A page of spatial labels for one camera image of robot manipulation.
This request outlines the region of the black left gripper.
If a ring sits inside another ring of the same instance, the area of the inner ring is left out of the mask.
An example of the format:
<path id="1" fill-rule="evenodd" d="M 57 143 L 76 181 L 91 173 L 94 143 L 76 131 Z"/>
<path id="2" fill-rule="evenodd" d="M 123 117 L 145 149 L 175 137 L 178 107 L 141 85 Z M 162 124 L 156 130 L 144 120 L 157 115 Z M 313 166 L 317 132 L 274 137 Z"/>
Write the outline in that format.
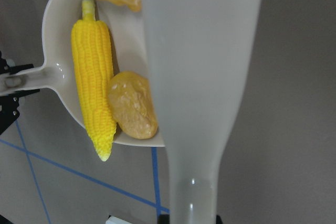
<path id="1" fill-rule="evenodd" d="M 1 74 L 15 74 L 21 70 L 33 68 L 33 64 L 10 66 L 1 54 Z M 38 93 L 40 90 L 20 90 L 12 94 L 1 95 L 1 134 L 3 134 L 20 116 L 19 99 Z"/>

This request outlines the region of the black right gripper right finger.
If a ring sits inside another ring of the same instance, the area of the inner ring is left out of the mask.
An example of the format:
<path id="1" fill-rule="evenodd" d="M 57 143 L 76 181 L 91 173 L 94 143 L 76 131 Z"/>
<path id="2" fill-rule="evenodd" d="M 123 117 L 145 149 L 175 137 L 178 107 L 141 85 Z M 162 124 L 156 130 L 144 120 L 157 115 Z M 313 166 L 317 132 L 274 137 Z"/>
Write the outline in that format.
<path id="1" fill-rule="evenodd" d="M 158 216 L 157 224 L 169 224 L 169 223 L 170 223 L 169 214 L 161 214 Z M 223 221 L 219 215 L 216 216 L 216 224 L 223 224 Z"/>

